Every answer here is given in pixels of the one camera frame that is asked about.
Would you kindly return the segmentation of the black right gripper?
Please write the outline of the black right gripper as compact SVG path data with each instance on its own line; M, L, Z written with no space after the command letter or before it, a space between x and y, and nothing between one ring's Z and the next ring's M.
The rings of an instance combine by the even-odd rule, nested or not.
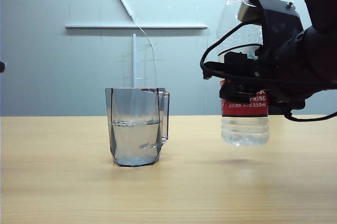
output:
M298 98L295 93L301 85L289 73L282 76L277 65L258 57L259 46L236 46L219 52L219 62L202 63L203 79L211 77L224 78L225 72L234 77L243 89L235 88L237 96L231 101L239 101L244 95L265 91L272 110L300 110L305 107L304 98Z

